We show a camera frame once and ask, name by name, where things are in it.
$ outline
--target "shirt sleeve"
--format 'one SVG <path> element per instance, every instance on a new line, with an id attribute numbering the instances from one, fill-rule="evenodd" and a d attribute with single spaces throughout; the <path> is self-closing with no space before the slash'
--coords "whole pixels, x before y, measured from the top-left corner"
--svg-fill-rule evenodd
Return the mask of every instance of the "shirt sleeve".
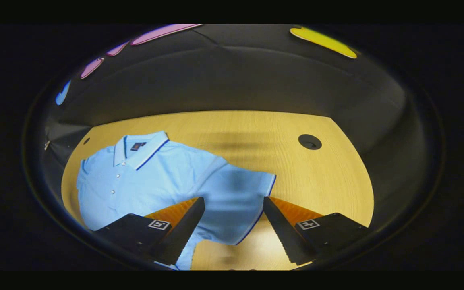
<path id="1" fill-rule="evenodd" d="M 203 239 L 239 244 L 263 213 L 276 175 L 251 171 L 226 163 L 212 171 L 196 190 L 203 196 L 205 212 L 199 228 Z"/>

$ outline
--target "navy blue trim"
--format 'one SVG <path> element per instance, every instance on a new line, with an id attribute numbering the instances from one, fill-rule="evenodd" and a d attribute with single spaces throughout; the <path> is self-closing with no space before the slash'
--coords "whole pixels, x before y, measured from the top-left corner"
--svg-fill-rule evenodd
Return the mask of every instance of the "navy blue trim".
<path id="1" fill-rule="evenodd" d="M 125 160 L 128 159 L 128 156 L 126 155 L 126 141 L 127 141 L 127 140 L 128 140 L 128 136 L 125 136 L 125 137 L 123 138 L 123 147 L 124 147 L 123 150 L 125 151 Z"/>
<path id="2" fill-rule="evenodd" d="M 267 196 L 271 196 L 271 191 L 273 190 L 273 186 L 275 185 L 276 180 L 277 180 L 277 176 L 273 178 L 273 183 L 271 184 L 271 188 L 269 189 L 269 193 L 267 194 Z"/>
<path id="3" fill-rule="evenodd" d="M 269 193 L 267 194 L 267 196 L 270 196 L 271 195 L 271 191 L 273 190 L 273 186 L 275 185 L 275 180 L 277 180 L 277 176 L 275 176 L 275 178 L 273 178 L 273 183 L 271 184 L 271 187 L 269 188 Z M 248 230 L 248 233 L 246 233 L 246 235 L 244 235 L 244 237 L 236 244 L 236 246 L 238 244 L 241 244 L 241 242 L 243 242 L 243 239 L 245 239 L 249 234 L 250 232 L 252 231 L 252 229 L 254 229 L 254 226 L 257 224 L 257 222 L 259 222 L 259 219 L 261 218 L 261 216 L 263 216 L 263 211 L 261 211 L 259 217 L 257 217 L 257 220 L 254 222 L 254 224 L 252 225 L 252 227 Z"/>
<path id="4" fill-rule="evenodd" d="M 137 167 L 136 170 L 139 170 L 143 165 L 145 165 L 145 164 L 155 155 L 155 153 L 157 153 L 157 152 L 160 150 L 160 148 L 162 148 L 162 146 L 164 146 L 164 144 L 166 144 L 168 141 L 169 141 L 169 139 L 166 140 L 166 141 L 164 141 L 164 143 L 162 143 L 162 144 L 157 148 L 157 150 L 153 151 L 153 153 L 151 154 L 151 156 L 149 156 L 148 159 L 146 159 L 139 167 Z"/>

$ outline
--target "shirt label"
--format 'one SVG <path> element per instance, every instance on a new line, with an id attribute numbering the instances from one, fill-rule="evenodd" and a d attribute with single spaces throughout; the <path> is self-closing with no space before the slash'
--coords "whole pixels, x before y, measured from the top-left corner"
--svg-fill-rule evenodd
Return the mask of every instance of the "shirt label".
<path id="1" fill-rule="evenodd" d="M 132 148 L 130 149 L 130 151 L 137 151 L 139 149 L 139 147 L 142 147 L 146 144 L 146 142 L 143 142 L 143 143 L 135 143 Z"/>

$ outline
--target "polo shirt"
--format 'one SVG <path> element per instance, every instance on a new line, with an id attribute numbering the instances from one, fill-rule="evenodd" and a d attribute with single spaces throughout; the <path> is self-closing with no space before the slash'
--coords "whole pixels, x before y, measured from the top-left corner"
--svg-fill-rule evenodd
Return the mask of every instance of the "polo shirt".
<path id="1" fill-rule="evenodd" d="M 274 174 L 173 142 L 162 130 L 124 136 L 82 160 L 76 187 L 83 221 L 94 231 L 129 213 L 145 216 L 203 197 L 203 216 L 175 265 L 189 270 L 201 240 L 239 244 L 248 235 L 275 180 Z"/>

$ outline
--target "wooden table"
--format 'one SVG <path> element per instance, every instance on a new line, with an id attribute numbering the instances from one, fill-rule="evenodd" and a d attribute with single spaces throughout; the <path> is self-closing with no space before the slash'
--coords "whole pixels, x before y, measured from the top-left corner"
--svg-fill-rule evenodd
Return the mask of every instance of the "wooden table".
<path id="1" fill-rule="evenodd" d="M 172 141 L 222 156 L 232 165 L 277 175 L 272 196 L 327 215 L 339 212 L 368 226 L 373 213 L 370 178 L 359 154 L 330 118 L 261 111 L 209 111 L 163 114 L 92 128 L 72 152 L 62 177 L 66 209 L 83 224 L 76 178 L 80 161 L 124 135 L 165 130 Z M 298 137 L 320 139 L 319 150 Z M 192 270 L 289 270 L 291 264 L 263 215 L 238 246 L 201 242 Z"/>

